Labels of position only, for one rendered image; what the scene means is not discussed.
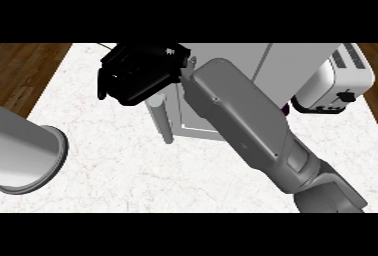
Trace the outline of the grey cylinder with flared rim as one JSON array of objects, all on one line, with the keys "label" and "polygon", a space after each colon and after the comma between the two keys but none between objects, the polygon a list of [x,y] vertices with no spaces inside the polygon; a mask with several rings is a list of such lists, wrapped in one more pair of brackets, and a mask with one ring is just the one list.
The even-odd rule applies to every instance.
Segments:
[{"label": "grey cylinder with flared rim", "polygon": [[0,107],[0,192],[22,195],[56,176],[68,155],[68,138]]}]

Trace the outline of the pale grey cabinet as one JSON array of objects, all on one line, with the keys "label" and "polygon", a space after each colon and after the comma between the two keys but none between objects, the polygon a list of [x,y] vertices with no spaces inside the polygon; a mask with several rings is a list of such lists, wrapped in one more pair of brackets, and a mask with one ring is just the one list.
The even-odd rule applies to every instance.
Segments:
[{"label": "pale grey cabinet", "polygon": [[267,43],[249,78],[279,108],[289,102],[339,43]]}]

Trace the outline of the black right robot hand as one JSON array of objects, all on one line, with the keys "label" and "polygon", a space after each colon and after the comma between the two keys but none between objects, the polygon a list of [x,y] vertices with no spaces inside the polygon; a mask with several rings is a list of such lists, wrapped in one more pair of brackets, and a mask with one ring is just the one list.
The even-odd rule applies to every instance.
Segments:
[{"label": "black right robot hand", "polygon": [[180,82],[189,57],[178,43],[118,43],[100,59],[97,98],[110,96],[122,106],[135,106]]}]

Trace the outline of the white toaster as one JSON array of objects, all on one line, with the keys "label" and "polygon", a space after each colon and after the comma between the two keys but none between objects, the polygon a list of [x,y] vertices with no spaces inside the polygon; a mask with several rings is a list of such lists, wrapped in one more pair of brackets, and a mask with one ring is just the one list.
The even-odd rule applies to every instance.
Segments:
[{"label": "white toaster", "polygon": [[319,67],[290,104],[299,113],[338,114],[369,90],[375,74],[355,43],[342,43]]}]

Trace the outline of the pale grey cabinet door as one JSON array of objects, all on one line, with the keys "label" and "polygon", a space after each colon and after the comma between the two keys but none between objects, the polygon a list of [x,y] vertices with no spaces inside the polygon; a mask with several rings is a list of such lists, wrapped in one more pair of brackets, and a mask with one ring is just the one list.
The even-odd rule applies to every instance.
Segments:
[{"label": "pale grey cabinet door", "polygon": [[[254,77],[267,43],[183,43],[196,57],[194,67],[211,59],[227,59],[248,78]],[[169,84],[147,100],[146,107],[166,144],[174,136],[221,141],[217,130],[200,118],[183,99],[181,84]]]}]

